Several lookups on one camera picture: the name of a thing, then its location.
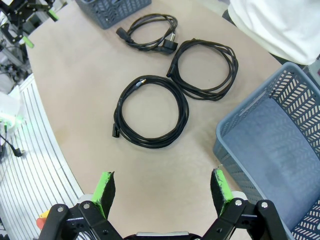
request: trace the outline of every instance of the white shirt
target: white shirt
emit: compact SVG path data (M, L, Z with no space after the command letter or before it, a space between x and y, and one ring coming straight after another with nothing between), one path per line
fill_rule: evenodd
M270 53L309 65L320 54L320 0L230 0L235 25Z

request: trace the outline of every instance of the coiled cable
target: coiled cable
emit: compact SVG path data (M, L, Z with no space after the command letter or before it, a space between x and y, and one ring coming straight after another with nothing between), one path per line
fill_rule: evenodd
M175 127L170 132L160 137L146 138L139 135L128 126L122 113L123 104L127 97L139 87L146 84L156 84L168 89L175 97L178 105L179 117ZM119 138L121 134L129 142L149 149L164 148L170 145L180 136L187 124L188 118L189 105L187 99L173 81L161 76L144 75L133 80L121 93L113 115L114 124L112 136L115 138Z
M178 61L180 56L189 48L195 45L202 45L209 48L213 48L216 51L220 52L221 55L225 58L229 73L225 80L220 83L218 86L209 89L200 89L195 87L187 82L185 82L179 73ZM196 100L210 100L210 101L218 101L222 99L227 92L230 90L232 84L236 79L236 75L238 72L238 60L236 58L235 52L229 46L222 45L220 43L192 39L189 41L185 41L181 44L178 51L175 53L173 60L171 62L170 68L166 74L168 78L171 78L183 91L183 93L190 98Z
M137 43L131 38L132 33L141 26L162 21L167 21L170 24L170 27L159 39L147 43ZM156 51L165 54L171 54L177 49L178 46L178 43L174 42L177 26L178 20L174 16L152 13L137 19L134 23L132 23L128 31L125 31L122 27L118 28L116 34L118 34L119 37L122 38L130 47L138 49L139 51Z

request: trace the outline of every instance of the cable plug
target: cable plug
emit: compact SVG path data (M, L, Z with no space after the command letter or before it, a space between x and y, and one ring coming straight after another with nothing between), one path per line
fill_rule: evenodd
M117 128L115 123L113 124L112 137L114 137L114 138L119 138L120 137L120 131Z
M171 78L176 70L176 64L172 63L169 67L168 72L166 73L167 78Z
M13 154L17 157L20 158L24 155L25 151L24 150L20 150L20 148L15 148L11 143L8 143L10 148L12 149Z
M13 154L17 157L17 158L20 158L24 155L25 151L24 150L20 150L20 148L17 148L17 149L12 149L13 151Z
M138 81L136 84L135 84L135 89L137 89L138 87L140 87L142 84L144 84L145 82L147 81L147 79L141 79L140 81Z
M132 40L132 38L129 36L129 34L126 32L126 30L124 30L122 27L119 27L116 32L116 34L118 34L118 36L125 40L128 43L133 43L134 41Z
M2 162L2 158L5 156L6 148L5 144L0 145L0 163Z
M161 47L161 52L166 54L172 54L175 50L177 50L178 43L174 42L176 34L172 33L170 40L164 39Z

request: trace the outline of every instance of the blue plastic basket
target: blue plastic basket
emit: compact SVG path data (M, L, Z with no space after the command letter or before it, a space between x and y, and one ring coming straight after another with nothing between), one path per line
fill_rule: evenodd
M252 203L273 201L290 239L320 239L320 91L297 65L284 64L216 137L214 154Z
M151 4L151 0L75 0L102 29L108 29Z

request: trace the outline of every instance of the wooden table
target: wooden table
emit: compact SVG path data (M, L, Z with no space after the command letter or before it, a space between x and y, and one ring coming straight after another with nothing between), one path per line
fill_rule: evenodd
M239 61L235 83L222 100L187 98L188 123L181 136L162 149L112 137L123 89L141 75L165 76L174 56L139 52L116 35L118 27L127 30L149 13L178 19L179 44L192 38L218 42L232 47ZM153 0L108 30L95 25L75 2L58 16L58 22L48 20L32 33L35 47L28 54L51 127L80 187L92 193L103 171L115 171L109 220L123 237L137 231L203 235L217 217L210 192L211 171L219 165L212 151L217 123L280 64L235 26L192 0ZM149 24L132 37L149 42L167 27L165 22ZM182 55L179 69L183 79L200 88L216 86L228 72L222 56L201 46ZM124 117L138 133L156 137L174 127L177 109L169 91L150 84L126 100ZM243 231L236 235L249 239Z

